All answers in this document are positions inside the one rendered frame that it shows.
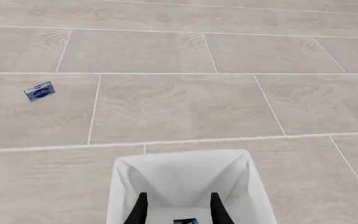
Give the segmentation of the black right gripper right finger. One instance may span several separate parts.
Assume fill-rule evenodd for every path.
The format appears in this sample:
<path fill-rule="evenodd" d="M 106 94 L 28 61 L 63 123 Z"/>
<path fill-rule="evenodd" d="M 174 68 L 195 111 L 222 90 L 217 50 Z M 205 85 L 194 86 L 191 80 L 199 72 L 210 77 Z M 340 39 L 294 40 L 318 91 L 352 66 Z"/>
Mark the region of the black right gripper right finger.
<path fill-rule="evenodd" d="M 227 213 L 219 194 L 211 194 L 211 218 L 213 224 L 231 224 L 231 218 Z"/>

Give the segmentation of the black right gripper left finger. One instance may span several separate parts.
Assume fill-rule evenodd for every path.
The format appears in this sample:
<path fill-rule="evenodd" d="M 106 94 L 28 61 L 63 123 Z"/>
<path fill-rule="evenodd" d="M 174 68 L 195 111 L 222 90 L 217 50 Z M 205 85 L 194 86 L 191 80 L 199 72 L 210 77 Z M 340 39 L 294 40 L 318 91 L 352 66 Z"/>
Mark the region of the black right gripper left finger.
<path fill-rule="evenodd" d="M 145 224 L 147 219 L 147 193 L 142 192 L 124 224 Z"/>

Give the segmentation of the white fabric basket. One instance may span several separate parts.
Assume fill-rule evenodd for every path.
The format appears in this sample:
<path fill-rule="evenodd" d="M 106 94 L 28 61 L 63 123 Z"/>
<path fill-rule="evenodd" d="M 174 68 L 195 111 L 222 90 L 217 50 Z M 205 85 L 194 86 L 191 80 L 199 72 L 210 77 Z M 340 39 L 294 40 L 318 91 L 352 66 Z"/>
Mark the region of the white fabric basket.
<path fill-rule="evenodd" d="M 195 219 L 216 224 L 210 203 L 220 200 L 233 224 L 278 224 L 248 151 L 167 152 L 119 157 L 114 162 L 106 224 L 127 224 L 140 195 L 147 216 L 140 224 Z"/>

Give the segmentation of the blue printed box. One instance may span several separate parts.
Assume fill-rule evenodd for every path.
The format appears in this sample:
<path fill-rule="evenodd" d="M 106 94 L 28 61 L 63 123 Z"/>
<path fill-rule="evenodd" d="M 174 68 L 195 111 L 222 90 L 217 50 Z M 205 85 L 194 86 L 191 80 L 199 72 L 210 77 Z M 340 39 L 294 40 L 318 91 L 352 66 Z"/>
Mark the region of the blue printed box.
<path fill-rule="evenodd" d="M 54 94 L 55 89 L 52 85 L 52 82 L 44 82 L 32 88 L 25 89 L 24 93 L 29 101 L 33 102 L 35 100 L 44 98 L 45 96 Z"/>

